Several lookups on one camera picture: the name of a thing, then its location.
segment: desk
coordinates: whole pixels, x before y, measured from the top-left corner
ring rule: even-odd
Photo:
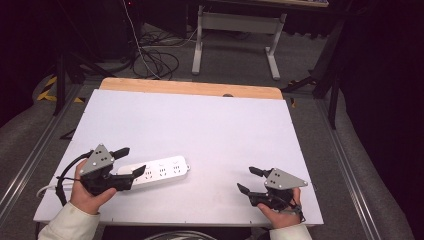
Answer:
[[[247,1],[224,1],[224,2],[241,2]],[[306,6],[306,7],[327,7],[328,3],[309,2],[301,0],[259,0],[259,3],[274,3],[282,5]],[[192,73],[198,75],[200,73],[200,63],[202,58],[202,31],[203,29],[227,30],[227,31],[244,31],[252,33],[274,34],[271,47],[265,48],[265,54],[274,80],[280,79],[277,63],[275,62],[275,49],[283,30],[284,22],[287,14],[282,13],[280,18],[265,18],[253,16],[241,16],[232,14],[209,13],[203,11],[204,6],[199,6],[197,19],[197,40],[194,52]]]
[[[169,94],[181,91],[213,96]],[[249,92],[258,98],[247,97]],[[244,97],[216,97],[222,93]],[[250,174],[249,166],[278,167],[311,183],[278,89],[105,79],[93,92],[54,176],[99,143],[110,151],[131,149],[115,169],[176,155],[191,167],[184,180],[119,192],[101,209],[101,222],[108,225],[266,226],[269,221],[236,186],[265,191],[265,179]],[[312,184],[302,190],[302,205],[308,224],[323,223]],[[34,220],[50,221],[60,209],[49,190]]]

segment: white cable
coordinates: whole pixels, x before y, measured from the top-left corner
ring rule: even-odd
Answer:
[[[131,17],[130,17],[130,15],[128,14],[128,10],[127,10],[127,5],[125,4],[125,0],[122,0],[122,4],[124,5],[124,8],[125,8],[125,13],[127,14],[127,18],[128,18],[128,21],[130,22],[130,25],[131,25],[131,29],[132,29],[132,31],[133,31],[133,35],[134,35],[134,39],[135,39],[135,43],[137,44],[137,50],[138,50],[138,53],[140,54],[140,57],[141,57],[141,59],[143,60],[143,62],[144,62],[144,65],[146,66],[146,68],[156,77],[156,78],[158,78],[158,79],[161,79],[158,75],[156,75],[150,68],[149,68],[149,66],[147,65],[147,63],[146,63],[146,61],[144,61],[144,57],[143,57],[143,54],[141,54],[141,51],[140,51],[140,45],[138,44],[138,39],[137,39],[137,35],[135,34],[135,29],[134,29],[134,25],[133,25],[133,23],[132,23],[132,21],[131,21]]]
[[[73,182],[67,182],[67,183],[63,183],[63,186],[65,186],[65,185],[72,185],[72,184],[74,184]],[[36,197],[38,197],[38,198],[41,198],[41,193],[43,192],[43,191],[45,191],[45,190],[47,190],[47,189],[50,189],[50,188],[55,188],[56,187],[56,185],[48,185],[48,186],[45,186],[45,187],[42,187],[40,190],[38,190],[38,192],[37,192],[37,194],[35,195]]]

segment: white power strip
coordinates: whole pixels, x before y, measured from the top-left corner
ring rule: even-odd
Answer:
[[[150,187],[157,184],[184,179],[190,166],[182,156],[164,158],[144,163],[120,167],[117,174],[131,174],[135,169],[146,165],[144,174],[134,179],[131,189]]]

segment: white board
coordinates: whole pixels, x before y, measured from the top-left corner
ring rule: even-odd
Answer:
[[[95,90],[55,173],[103,143],[129,147],[120,166],[182,155],[187,178],[118,194],[101,207],[101,222],[117,225],[266,226],[237,183],[265,192],[265,178],[249,167],[277,167],[311,183],[284,100]],[[68,177],[73,177],[72,168]],[[302,188],[306,224],[323,224],[312,184]],[[34,220],[50,221],[61,209],[54,190]]]

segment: sleeve cuff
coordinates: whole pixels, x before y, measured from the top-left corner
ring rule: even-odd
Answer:
[[[304,224],[269,231],[271,240],[312,240]]]
[[[43,231],[57,239],[91,240],[99,221],[100,214],[87,214],[68,202]]]

